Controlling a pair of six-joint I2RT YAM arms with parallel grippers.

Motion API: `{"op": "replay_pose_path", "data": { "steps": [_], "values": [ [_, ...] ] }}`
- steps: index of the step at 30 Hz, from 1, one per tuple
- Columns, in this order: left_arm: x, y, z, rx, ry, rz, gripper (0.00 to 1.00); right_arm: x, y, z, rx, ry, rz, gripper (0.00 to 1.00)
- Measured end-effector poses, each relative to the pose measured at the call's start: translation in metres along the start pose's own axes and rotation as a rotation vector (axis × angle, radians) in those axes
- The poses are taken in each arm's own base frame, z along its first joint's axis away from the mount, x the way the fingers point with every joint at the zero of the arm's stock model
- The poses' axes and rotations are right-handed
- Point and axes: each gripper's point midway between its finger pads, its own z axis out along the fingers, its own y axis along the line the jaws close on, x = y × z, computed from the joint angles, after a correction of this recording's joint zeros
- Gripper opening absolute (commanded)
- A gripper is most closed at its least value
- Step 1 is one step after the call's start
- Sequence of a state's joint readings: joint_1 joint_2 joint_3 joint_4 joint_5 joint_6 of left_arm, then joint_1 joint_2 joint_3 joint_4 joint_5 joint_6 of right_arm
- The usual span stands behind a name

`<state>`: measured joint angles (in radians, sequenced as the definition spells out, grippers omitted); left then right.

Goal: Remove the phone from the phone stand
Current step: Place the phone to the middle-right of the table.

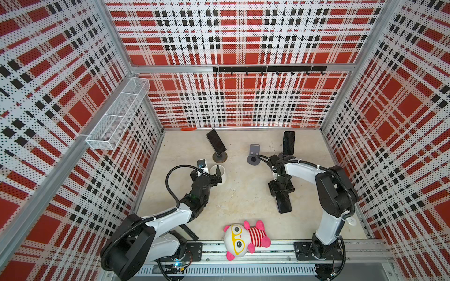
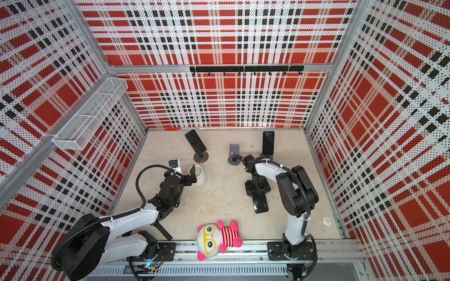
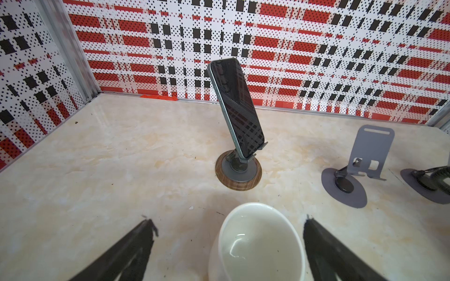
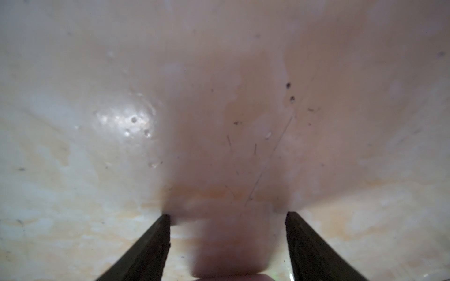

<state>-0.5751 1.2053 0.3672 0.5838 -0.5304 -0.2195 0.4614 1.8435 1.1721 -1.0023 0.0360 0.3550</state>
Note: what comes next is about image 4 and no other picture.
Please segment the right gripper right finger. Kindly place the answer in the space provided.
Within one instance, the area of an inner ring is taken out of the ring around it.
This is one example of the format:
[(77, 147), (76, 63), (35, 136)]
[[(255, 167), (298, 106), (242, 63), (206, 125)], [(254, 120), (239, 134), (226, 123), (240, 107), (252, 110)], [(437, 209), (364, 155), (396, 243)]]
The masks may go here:
[(285, 219), (289, 257), (296, 281), (367, 281), (298, 213)]

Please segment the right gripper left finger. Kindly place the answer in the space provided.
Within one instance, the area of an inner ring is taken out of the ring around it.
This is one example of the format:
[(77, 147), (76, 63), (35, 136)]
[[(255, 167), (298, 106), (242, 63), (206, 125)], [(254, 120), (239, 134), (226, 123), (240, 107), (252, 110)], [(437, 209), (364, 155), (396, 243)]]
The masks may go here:
[(171, 217), (163, 214), (97, 281), (161, 281), (170, 238)]

